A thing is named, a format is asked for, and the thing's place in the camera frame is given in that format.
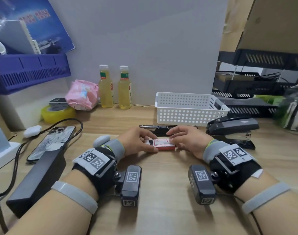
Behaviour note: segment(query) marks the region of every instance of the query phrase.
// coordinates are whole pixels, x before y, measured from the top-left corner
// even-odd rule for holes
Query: pink tissue package
[[[98,103],[98,91],[98,84],[75,80],[65,99],[76,110],[92,110]]]

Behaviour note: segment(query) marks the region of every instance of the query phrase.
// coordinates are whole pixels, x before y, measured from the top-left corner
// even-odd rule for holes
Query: yellow tape roll
[[[46,106],[41,110],[44,121],[55,124],[67,118],[76,118],[76,110],[70,106]]]

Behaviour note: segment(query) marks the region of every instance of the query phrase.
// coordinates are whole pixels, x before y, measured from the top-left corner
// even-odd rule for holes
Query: purple tray
[[[0,55],[0,94],[70,75],[65,54]]]

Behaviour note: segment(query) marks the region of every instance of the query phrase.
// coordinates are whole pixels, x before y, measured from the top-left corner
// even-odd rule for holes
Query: person's left hand
[[[158,148],[145,144],[144,139],[157,139],[157,137],[147,129],[133,127],[126,131],[124,134],[117,137],[121,144],[125,148],[124,156],[136,154],[138,152],[144,151],[149,153],[157,153]]]

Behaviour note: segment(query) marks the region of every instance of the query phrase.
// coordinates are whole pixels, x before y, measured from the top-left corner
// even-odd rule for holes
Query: blue book cover
[[[75,48],[48,0],[0,0],[0,19],[24,21],[43,54]]]

